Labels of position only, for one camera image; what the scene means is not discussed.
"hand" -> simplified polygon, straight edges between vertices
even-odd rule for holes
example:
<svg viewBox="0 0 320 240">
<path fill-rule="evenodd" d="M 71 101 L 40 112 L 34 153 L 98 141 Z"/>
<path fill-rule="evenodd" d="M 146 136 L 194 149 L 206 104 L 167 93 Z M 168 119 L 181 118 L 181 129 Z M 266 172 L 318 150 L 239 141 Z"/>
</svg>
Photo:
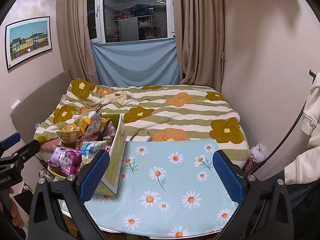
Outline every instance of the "hand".
<svg viewBox="0 0 320 240">
<path fill-rule="evenodd" d="M 12 187 L 9 188 L 9 192 L 10 192 L 10 194 L 14 193 L 14 190 Z M 3 210 L 3 208 L 2 208 L 2 204 L 0 202 L 0 211 L 2 212 L 2 210 Z M 19 209 L 18 209 L 16 203 L 14 202 L 14 200 L 12 198 L 11 198 L 10 214 L 12 215 L 12 224 L 16 227 L 23 228 L 23 226 L 24 226 L 23 219 L 19 213 Z"/>
</svg>

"beige curtain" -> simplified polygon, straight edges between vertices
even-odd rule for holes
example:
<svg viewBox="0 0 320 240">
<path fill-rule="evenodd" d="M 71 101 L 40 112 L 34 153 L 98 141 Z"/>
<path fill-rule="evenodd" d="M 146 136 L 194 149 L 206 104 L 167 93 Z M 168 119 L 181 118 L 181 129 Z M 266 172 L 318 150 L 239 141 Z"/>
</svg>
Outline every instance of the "beige curtain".
<svg viewBox="0 0 320 240">
<path fill-rule="evenodd" d="M 173 0 L 180 84 L 221 89 L 223 0 Z"/>
<path fill-rule="evenodd" d="M 99 84 L 89 38 L 87 0 L 57 0 L 57 29 L 63 69 L 72 79 Z"/>
</svg>

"white plastic bag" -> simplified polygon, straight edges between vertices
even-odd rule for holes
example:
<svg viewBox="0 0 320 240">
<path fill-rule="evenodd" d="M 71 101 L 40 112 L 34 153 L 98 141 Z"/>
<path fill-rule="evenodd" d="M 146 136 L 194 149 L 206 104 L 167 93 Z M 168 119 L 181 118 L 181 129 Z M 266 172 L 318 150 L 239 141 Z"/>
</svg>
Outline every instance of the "white plastic bag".
<svg viewBox="0 0 320 240">
<path fill-rule="evenodd" d="M 258 143 L 255 147 L 252 147 L 251 152 L 253 161 L 255 163 L 260 163 L 264 161 L 264 147 L 260 143 Z"/>
</svg>

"light blue cloth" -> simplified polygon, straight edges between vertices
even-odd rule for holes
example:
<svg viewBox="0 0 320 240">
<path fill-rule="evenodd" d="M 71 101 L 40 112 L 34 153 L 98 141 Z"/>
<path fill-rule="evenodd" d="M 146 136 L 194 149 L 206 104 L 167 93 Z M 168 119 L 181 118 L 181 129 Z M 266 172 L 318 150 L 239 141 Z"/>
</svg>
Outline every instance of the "light blue cloth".
<svg viewBox="0 0 320 240">
<path fill-rule="evenodd" d="M 154 86 L 180 83 L 175 38 L 92 43 L 101 85 Z"/>
<path fill-rule="evenodd" d="M 127 142 L 116 197 L 94 195 L 85 206 L 98 226 L 129 234 L 220 231 L 236 206 L 213 168 L 216 150 L 213 139 Z"/>
</svg>

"colorful houses photo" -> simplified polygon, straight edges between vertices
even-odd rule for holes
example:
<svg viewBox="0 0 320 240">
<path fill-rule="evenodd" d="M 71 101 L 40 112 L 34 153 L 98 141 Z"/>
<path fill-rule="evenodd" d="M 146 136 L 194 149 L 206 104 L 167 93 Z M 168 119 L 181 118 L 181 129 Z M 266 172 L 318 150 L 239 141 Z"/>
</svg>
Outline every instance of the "colorful houses photo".
<svg viewBox="0 0 320 240">
<path fill-rule="evenodd" d="M 8 70 L 18 63 L 52 49 L 50 17 L 23 20 L 6 26 Z"/>
</svg>

